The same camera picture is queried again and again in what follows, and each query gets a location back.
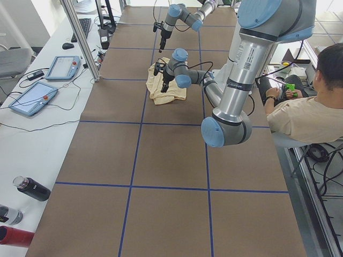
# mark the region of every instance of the hand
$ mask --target hand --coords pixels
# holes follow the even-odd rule
[[[291,91],[291,90],[288,89],[286,91],[286,98],[289,99],[289,100],[292,100],[292,99],[303,98],[303,96],[302,96],[301,91],[298,90],[298,89],[295,89],[294,91]]]
[[[277,87],[272,87],[266,91],[266,97],[274,96],[277,98],[280,95],[280,89]]]

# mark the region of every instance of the towel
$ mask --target towel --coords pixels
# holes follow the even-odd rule
[[[163,57],[163,61],[169,62],[168,58]],[[167,92],[161,93],[163,84],[163,75],[158,73],[154,76],[155,64],[151,65],[148,69],[148,80],[146,82],[146,87],[150,92],[150,99],[154,100],[155,105],[165,104],[172,102],[173,100],[186,100],[186,88],[179,88],[175,82],[175,79],[169,83],[169,88]]]

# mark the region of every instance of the computer mouse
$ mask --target computer mouse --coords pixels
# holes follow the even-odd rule
[[[64,43],[63,45],[62,45],[62,48],[64,49],[64,50],[67,50],[67,49],[70,49],[70,48],[73,48],[74,47],[74,44],[72,44],[72,43]]]

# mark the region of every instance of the black hair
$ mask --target black hair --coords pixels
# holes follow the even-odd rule
[[[317,70],[321,71],[328,90],[343,88],[343,43],[329,46],[318,55]]]

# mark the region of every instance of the white table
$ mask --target white table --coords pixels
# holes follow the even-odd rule
[[[101,44],[97,32],[98,27],[94,24],[95,17],[94,15],[80,16],[80,18],[92,18],[92,27],[87,42],[91,51],[96,49],[92,52],[94,58],[99,50],[104,51],[98,48]],[[72,34],[71,26],[66,18],[49,39],[36,60],[31,64],[28,71],[49,67],[55,56],[82,56],[78,43],[74,43],[74,48],[72,49],[62,49],[62,44],[70,42]],[[80,75],[83,70],[82,64],[76,76]],[[41,81],[56,87],[62,87],[65,84],[65,82],[48,82],[44,79]],[[76,85],[81,88],[81,91],[74,108],[70,111],[65,111],[55,106],[46,106],[35,116],[25,117],[5,108],[13,101],[12,98],[8,97],[0,109],[0,122],[10,126],[33,130],[52,124],[78,120],[90,95],[93,82],[94,80],[89,70],[86,70],[75,80]],[[26,81],[21,85],[26,86],[30,83],[30,81]],[[16,85],[13,91],[23,92],[24,90],[24,88]],[[79,88],[69,84],[68,87],[58,91],[55,98],[50,101],[50,104],[68,109],[72,107],[78,91]],[[14,177],[31,177],[52,189],[77,125],[78,122],[74,122],[35,132],[24,132],[15,128],[0,126],[0,203],[20,209],[24,213],[23,220],[19,224],[14,225],[14,228],[35,231],[47,203],[47,201],[39,202],[18,192],[12,185]],[[0,245],[0,256],[3,257],[21,257],[25,256],[26,252],[26,248]]]

